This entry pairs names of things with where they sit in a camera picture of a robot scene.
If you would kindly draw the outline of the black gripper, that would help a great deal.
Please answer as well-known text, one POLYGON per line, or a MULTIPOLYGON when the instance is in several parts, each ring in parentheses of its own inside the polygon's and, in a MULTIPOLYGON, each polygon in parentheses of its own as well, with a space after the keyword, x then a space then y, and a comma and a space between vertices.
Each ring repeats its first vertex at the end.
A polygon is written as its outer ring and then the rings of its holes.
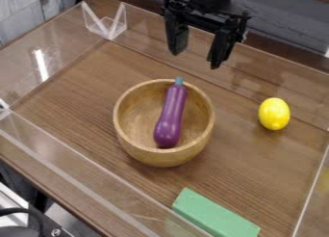
POLYGON ((178 56, 188 46, 190 26, 216 33, 207 55, 211 68, 228 60, 236 41, 244 42, 251 14, 232 0, 164 0, 167 45, 178 56))

